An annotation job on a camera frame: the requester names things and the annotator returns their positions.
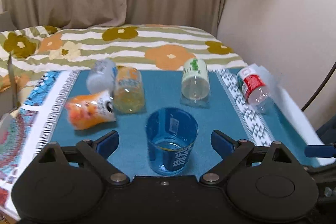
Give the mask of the blue plastic cup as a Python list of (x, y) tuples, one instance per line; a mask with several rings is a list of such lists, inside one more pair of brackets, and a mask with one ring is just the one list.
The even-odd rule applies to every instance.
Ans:
[(173, 176), (183, 171), (198, 136), (198, 124), (176, 107), (153, 112), (145, 126), (149, 165), (155, 173)]

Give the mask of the orange cartoon label cup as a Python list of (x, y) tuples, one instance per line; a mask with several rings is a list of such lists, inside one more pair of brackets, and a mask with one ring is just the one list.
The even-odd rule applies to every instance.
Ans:
[(113, 98), (108, 90), (70, 98), (65, 105), (68, 121), (75, 130), (115, 122)]

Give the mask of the orange label yellow cup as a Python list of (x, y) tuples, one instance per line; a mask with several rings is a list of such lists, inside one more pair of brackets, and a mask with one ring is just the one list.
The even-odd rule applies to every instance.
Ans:
[(145, 106), (142, 75), (133, 67), (120, 67), (114, 87), (114, 107), (121, 113), (140, 112)]

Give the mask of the red label clear cup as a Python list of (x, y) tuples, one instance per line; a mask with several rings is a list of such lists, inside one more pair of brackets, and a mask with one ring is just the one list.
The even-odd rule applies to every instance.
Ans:
[(240, 69), (236, 80), (246, 102), (257, 113), (264, 113), (270, 104), (270, 90), (259, 74), (248, 66)]

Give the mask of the white grey label cup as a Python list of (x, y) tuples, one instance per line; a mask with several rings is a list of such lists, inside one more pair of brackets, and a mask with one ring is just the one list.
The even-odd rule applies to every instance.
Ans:
[(112, 91), (117, 77), (117, 66), (111, 59), (96, 61), (89, 71), (86, 86), (90, 94)]

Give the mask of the green label clear cup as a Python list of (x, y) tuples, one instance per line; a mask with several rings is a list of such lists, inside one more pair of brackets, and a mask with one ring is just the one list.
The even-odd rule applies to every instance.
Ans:
[(205, 100), (210, 94), (210, 81), (207, 65), (204, 60), (193, 57), (188, 59), (182, 72), (183, 98), (198, 103)]

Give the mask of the blue patterned table cloth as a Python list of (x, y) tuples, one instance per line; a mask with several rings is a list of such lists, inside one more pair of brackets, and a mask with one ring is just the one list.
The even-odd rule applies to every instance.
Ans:
[(235, 71), (210, 73), (202, 107), (181, 72), (144, 71), (145, 107), (76, 130), (86, 71), (47, 72), (1, 137), (1, 209), (20, 223), (335, 223), (335, 145), (275, 98), (257, 113)]

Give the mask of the grey laptop lid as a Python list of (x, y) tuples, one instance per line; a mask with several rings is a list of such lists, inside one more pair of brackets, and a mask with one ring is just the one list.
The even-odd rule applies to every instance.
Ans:
[(12, 111), (17, 110), (21, 106), (21, 103), (19, 102), (18, 86), (15, 80), (11, 54), (9, 54), (9, 58), (7, 61), (7, 69), (9, 73), (8, 76), (10, 85), (1, 92), (1, 118), (3, 118), (5, 114), (9, 114)]

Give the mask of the floral striped bed quilt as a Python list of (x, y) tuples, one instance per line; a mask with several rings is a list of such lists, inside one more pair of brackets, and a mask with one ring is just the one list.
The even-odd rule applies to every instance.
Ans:
[(10, 86), (11, 59), (20, 89), (47, 71), (89, 70), (98, 60), (138, 70), (178, 71), (190, 58), (209, 70), (246, 66), (234, 50), (204, 30), (171, 25), (124, 25), (61, 29), (36, 26), (1, 32), (1, 90)]

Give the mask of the grey headboard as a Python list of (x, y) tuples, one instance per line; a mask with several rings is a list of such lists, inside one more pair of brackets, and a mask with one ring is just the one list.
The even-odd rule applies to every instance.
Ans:
[(11, 15), (8, 11), (0, 14), (0, 32), (4, 31), (15, 31), (17, 28), (13, 24)]

